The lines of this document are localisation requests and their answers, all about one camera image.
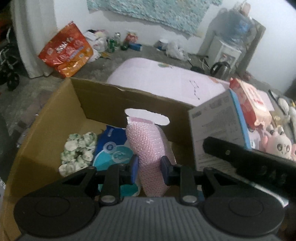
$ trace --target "white wall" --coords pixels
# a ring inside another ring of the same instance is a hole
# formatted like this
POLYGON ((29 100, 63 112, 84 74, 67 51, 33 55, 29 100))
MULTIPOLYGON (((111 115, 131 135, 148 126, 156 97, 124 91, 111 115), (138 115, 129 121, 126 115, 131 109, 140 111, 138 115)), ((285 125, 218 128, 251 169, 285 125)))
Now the white wall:
MULTIPOLYGON (((124 36, 127 30, 133 30, 139 37, 139 43, 153 45, 160 38, 179 39, 187 52, 197 53, 209 24, 219 10, 230 9, 236 2, 224 0, 219 7, 210 6, 197 31, 201 38, 112 12, 89 13, 86 0, 54 0, 54 8, 58 28, 74 21, 82 32, 100 28, 108 30, 111 35, 119 31, 124 36)), ((248 0, 248 3, 251 4, 250 16, 266 27, 248 71, 258 80, 285 91, 296 76, 296 10, 285 0, 248 0)))

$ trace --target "metal screw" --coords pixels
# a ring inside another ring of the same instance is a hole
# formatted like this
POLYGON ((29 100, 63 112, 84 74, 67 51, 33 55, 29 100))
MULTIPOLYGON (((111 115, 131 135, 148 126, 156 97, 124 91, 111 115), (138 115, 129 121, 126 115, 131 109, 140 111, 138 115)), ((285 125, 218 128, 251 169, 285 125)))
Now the metal screw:
POLYGON ((195 203, 197 201, 197 197, 192 195, 187 195, 183 197, 183 201, 187 203, 195 203))
POLYGON ((101 200, 105 203, 112 203, 116 200, 116 198, 112 195, 105 195, 101 198, 101 200))

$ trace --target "pink plush toy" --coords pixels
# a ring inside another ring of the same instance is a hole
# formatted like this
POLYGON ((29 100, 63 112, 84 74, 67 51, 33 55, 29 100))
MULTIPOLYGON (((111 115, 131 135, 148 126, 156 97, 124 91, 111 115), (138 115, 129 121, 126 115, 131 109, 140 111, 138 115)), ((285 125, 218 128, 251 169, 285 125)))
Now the pink plush toy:
POLYGON ((283 128, 280 126, 274 129, 272 125, 269 125, 266 130, 270 134, 263 136, 261 139, 261 145, 265 149, 265 152, 296 161, 296 144, 291 144, 283 128))

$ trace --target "blue and teal package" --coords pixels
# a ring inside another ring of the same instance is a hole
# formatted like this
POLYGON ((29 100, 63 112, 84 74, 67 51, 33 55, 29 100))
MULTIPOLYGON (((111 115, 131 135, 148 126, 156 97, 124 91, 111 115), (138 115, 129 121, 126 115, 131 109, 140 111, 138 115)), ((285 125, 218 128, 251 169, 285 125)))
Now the blue and teal package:
MULTIPOLYGON (((129 163, 133 151, 126 138, 126 130, 108 126, 100 136, 96 150, 94 152, 93 166, 98 171, 107 170, 109 166, 116 163, 129 163)), ((139 178, 133 185, 120 186, 121 196, 138 196, 141 190, 139 178)))

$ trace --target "green can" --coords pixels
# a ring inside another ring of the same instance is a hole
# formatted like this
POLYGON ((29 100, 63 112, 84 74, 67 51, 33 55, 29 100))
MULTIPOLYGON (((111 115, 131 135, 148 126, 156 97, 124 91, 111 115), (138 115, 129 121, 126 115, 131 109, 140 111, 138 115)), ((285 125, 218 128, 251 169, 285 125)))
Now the green can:
POLYGON ((108 52, 114 53, 115 51, 115 41, 114 39, 108 39, 108 52))

